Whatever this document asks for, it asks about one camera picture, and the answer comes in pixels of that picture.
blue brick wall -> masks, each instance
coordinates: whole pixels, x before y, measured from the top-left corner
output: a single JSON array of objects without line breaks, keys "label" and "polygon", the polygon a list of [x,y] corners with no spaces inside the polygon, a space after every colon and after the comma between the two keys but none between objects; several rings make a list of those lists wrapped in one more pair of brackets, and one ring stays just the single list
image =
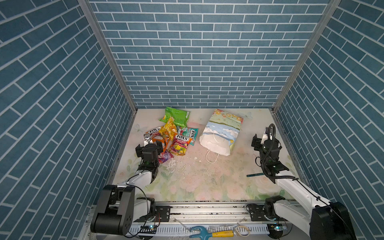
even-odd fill
[{"label": "blue brick wall", "polygon": [[139,108],[270,108],[328,0],[91,1]]},{"label": "blue brick wall", "polygon": [[0,239],[78,237],[131,115],[76,0],[0,1]]},{"label": "blue brick wall", "polygon": [[342,0],[278,110],[311,186],[384,239],[384,1]]}]

metal corner post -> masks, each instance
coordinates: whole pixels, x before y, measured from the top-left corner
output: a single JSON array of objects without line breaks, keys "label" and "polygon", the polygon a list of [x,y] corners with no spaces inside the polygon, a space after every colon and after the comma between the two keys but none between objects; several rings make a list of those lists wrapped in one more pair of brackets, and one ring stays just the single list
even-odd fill
[{"label": "metal corner post", "polygon": [[301,69],[303,68],[305,62],[307,61],[309,55],[311,54],[312,49],[315,47],[317,41],[319,40],[325,27],[327,26],[337,6],[339,6],[340,1],[341,0],[329,0],[329,3],[324,9],[323,15],[321,16],[319,23],[316,25],[315,29],[313,30],[313,33],[309,38],[307,45],[305,46],[302,54],[297,60],[296,65],[293,67],[292,72],[288,77],[287,82],[285,83],[283,89],[281,90],[279,97],[277,98],[276,102],[273,104],[272,110],[274,113],[277,112],[285,96],[287,95],[289,89],[292,87],[293,83],[295,82],[297,76],[299,75]]},{"label": "metal corner post", "polygon": [[124,78],[118,68],[118,65],[115,61],[115,58],[112,55],[111,49],[108,46],[107,40],[104,37],[104,34],[100,28],[100,25],[96,19],[96,15],[92,10],[91,4],[89,3],[89,0],[78,0],[80,7],[82,11],[84,12],[84,15],[86,19],[88,20],[89,25],[91,26],[91,29],[93,33],[95,34],[95,37],[100,44],[101,50],[104,52],[104,55],[109,63],[109,66],[111,67],[117,82],[119,83],[119,86],[121,90],[124,93],[125,98],[127,99],[129,105],[131,106],[134,113],[137,112],[137,107],[135,105],[135,102],[133,101],[128,89],[127,85],[124,82]]}]

floral tabletop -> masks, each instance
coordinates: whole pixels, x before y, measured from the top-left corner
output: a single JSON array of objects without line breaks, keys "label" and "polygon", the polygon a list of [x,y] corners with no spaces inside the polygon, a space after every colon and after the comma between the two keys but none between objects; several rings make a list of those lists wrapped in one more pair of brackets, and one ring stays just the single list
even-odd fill
[{"label": "floral tabletop", "polygon": [[[143,190],[147,197],[156,201],[199,201],[199,200],[253,200],[281,195],[287,199],[293,197],[273,184],[265,176],[246,177],[247,174],[262,172],[255,164],[259,156],[251,147],[255,133],[261,137],[264,128],[273,123],[268,109],[225,109],[225,111],[244,118],[242,129],[237,137],[230,156],[210,152],[200,145],[202,134],[214,109],[188,109],[191,111],[188,127],[198,128],[195,145],[188,146],[185,156],[175,156],[159,167],[156,179]],[[164,109],[139,109],[120,160],[113,184],[118,184],[133,176],[141,161],[135,153],[135,147],[143,146],[143,134],[153,128],[164,125],[159,119]],[[280,161],[296,176],[280,134],[276,133],[283,148]]]}]

tile wall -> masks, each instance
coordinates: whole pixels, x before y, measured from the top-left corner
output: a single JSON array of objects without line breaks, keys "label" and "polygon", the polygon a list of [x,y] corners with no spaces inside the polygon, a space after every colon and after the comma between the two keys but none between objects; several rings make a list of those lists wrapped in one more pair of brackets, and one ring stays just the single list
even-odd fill
[{"label": "tile wall", "polygon": [[139,108],[270,108],[328,0],[91,3]]},{"label": "tile wall", "polygon": [[0,239],[78,237],[131,115],[77,0],[0,1]]},{"label": "tile wall", "polygon": [[342,0],[278,116],[311,187],[384,239],[384,1]]}]

gift bag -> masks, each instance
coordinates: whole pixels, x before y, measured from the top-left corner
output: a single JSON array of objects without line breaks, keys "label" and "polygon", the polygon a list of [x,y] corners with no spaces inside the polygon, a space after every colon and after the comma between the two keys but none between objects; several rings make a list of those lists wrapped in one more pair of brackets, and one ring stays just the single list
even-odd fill
[{"label": "gift bag", "polygon": [[243,118],[215,109],[199,137],[200,144],[212,152],[229,156],[242,124]]}]

